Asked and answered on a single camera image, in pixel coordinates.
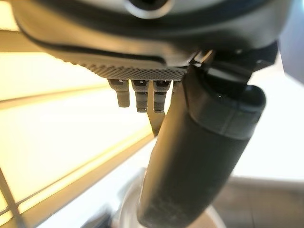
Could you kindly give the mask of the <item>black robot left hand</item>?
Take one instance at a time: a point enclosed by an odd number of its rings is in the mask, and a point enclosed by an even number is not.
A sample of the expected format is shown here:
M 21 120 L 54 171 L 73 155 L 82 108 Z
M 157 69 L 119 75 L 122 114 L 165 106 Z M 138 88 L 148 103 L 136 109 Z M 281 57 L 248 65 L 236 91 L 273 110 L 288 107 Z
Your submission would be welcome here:
M 266 105 L 252 74 L 274 64 L 291 0 L 13 0 L 20 31 L 104 77 L 128 107 L 164 113 L 135 219 L 186 228 L 229 178 Z

